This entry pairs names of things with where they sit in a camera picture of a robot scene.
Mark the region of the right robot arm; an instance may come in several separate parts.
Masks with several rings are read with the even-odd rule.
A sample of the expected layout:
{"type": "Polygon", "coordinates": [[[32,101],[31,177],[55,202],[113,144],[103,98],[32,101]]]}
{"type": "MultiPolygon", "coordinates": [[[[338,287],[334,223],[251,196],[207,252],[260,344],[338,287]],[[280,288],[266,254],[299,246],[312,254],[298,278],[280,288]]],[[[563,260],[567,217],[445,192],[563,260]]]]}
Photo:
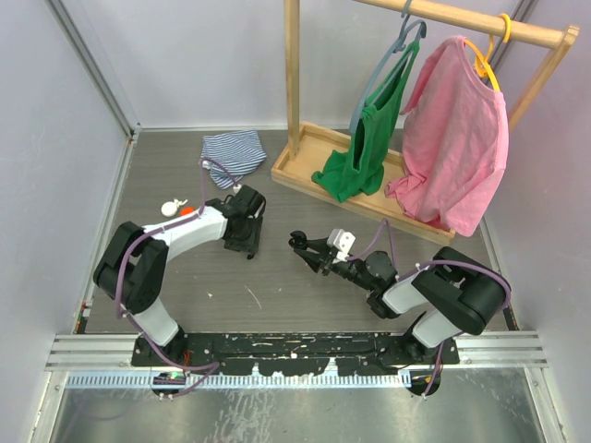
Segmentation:
{"type": "Polygon", "coordinates": [[[370,309],[380,318],[394,319],[431,305],[404,333],[402,347],[415,363],[429,361],[452,337],[481,334],[509,304],[511,286],[500,274],[449,246],[400,275],[384,251],[353,257],[349,251],[354,242],[351,233],[335,229],[314,240],[294,231],[289,245],[315,273],[336,274],[365,290],[370,309]]]}

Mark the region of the orange earbud case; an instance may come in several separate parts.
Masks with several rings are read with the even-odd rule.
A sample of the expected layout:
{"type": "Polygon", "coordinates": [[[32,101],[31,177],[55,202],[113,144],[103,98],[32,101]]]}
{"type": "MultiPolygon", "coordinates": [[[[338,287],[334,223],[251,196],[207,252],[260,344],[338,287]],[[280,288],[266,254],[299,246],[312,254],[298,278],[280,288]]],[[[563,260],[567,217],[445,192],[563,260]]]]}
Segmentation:
{"type": "Polygon", "coordinates": [[[193,208],[193,207],[185,207],[185,208],[182,208],[180,210],[179,215],[181,217],[185,217],[185,216],[190,216],[190,215],[194,214],[195,212],[196,212],[196,209],[195,208],[193,208]]]}

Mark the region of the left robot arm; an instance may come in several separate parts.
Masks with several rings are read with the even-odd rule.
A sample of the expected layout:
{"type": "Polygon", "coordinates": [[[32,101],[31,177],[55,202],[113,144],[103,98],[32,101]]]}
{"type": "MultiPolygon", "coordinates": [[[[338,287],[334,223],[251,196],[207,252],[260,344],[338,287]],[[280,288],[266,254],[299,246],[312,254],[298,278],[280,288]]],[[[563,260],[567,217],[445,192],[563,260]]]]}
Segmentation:
{"type": "Polygon", "coordinates": [[[181,327],[169,315],[160,292],[166,265],[187,251],[215,241],[252,259],[259,252],[266,198],[240,186],[224,199],[213,198],[188,215],[139,226],[120,224],[103,252],[93,281],[151,342],[151,353],[163,365],[176,365],[185,354],[181,327]]]}

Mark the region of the black earbud charging case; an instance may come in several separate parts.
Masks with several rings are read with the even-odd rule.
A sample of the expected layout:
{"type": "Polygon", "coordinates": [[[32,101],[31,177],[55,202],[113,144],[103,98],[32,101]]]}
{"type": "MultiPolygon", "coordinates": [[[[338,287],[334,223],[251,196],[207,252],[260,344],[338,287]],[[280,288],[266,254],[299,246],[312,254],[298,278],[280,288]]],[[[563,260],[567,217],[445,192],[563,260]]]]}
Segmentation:
{"type": "Polygon", "coordinates": [[[307,250],[308,249],[308,238],[302,231],[293,231],[290,233],[290,239],[288,244],[294,250],[307,250]]]}

